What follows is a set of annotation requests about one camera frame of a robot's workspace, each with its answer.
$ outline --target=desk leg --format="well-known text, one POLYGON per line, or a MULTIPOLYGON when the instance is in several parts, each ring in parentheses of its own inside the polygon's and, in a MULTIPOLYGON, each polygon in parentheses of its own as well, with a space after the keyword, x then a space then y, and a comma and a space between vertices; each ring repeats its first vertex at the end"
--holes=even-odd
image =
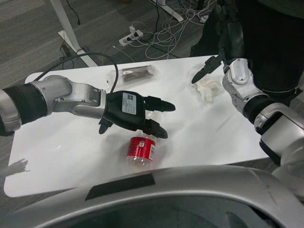
MULTIPOLYGON (((166 0, 158 0, 158 3, 161 4, 161 5, 165 5, 166 4, 166 0)), ((173 17, 176 18, 176 20, 178 20, 179 22, 183 21, 184 18, 179 15, 177 12, 173 11, 169 6, 161 6, 161 5, 158 5, 159 7, 162 7, 165 11, 167 11, 170 15, 173 14, 173 17)))
MULTIPOLYGON (((50 0, 60 22, 63 27, 63 31, 58 32, 58 34, 66 39, 67 44, 78 54, 85 53, 83 50, 81 50, 81 47, 78 44, 77 38, 75 36, 75 33, 73 31, 73 28, 71 26, 70 21, 67 18, 67 14, 61 4, 61 0, 50 0)), ((97 64, 89 57, 89 56, 83 56, 81 59, 89 66, 89 67, 96 67, 97 64)))

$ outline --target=plastic wrapper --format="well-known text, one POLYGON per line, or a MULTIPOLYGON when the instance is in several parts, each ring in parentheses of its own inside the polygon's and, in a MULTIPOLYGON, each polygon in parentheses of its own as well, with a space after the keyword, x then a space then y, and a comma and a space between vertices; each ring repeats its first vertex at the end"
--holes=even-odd
MULTIPOLYGON (((204 67, 204 64, 196 65, 188 73, 189 81, 191 82, 195 74, 204 67)), ((191 84, 199 93, 200 100, 204 103, 211 103, 213 99, 225 90, 222 85, 223 75, 205 75, 200 81, 191 84)))
MULTIPOLYGON (((116 87, 138 85, 157 78, 159 71, 152 65, 125 68, 119 70, 119 77, 116 87)), ((107 73, 107 85, 111 88, 115 81, 116 71, 111 70, 107 73)))

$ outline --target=person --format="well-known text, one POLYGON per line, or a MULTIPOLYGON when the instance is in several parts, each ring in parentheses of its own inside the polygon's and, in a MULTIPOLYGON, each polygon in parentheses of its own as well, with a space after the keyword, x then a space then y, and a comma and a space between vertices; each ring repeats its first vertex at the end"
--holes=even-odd
MULTIPOLYGON (((289 104, 304 71, 304 1, 235 0, 243 28, 245 58, 251 63, 256 86, 289 104)), ((215 9, 205 23, 190 57, 217 55, 215 9)))

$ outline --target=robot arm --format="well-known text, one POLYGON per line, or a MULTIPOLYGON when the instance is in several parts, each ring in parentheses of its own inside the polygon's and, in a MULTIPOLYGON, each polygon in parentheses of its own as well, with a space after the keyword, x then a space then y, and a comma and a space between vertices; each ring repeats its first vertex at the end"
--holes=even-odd
POLYGON ((219 55, 211 57, 194 76, 196 83, 224 63, 223 86, 232 104, 261 135, 263 151, 280 166, 273 175, 304 200, 304 119, 289 107, 259 90, 244 58, 244 41, 233 0, 218 0, 219 55))
POLYGON ((145 110, 174 111, 175 106, 156 97, 142 97, 131 91, 106 94, 88 84, 62 76, 0 90, 0 135, 6 136, 21 125, 53 112, 101 119, 99 133, 116 124, 122 128, 167 138, 167 132, 154 120, 145 119, 145 110))
POLYGON ((261 148, 275 164, 304 160, 304 120, 295 111, 272 100, 253 82, 246 59, 234 60, 224 69, 223 86, 232 104, 261 135, 261 148))

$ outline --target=barcode sticker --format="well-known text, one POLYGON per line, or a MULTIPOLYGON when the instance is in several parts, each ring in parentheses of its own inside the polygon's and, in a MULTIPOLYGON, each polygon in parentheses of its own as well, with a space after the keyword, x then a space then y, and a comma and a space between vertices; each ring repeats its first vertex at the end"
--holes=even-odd
POLYGON ((123 93, 123 108, 124 113, 136 115, 136 96, 133 94, 123 93))
POLYGON ((149 159, 153 161, 155 146, 151 144, 149 159))

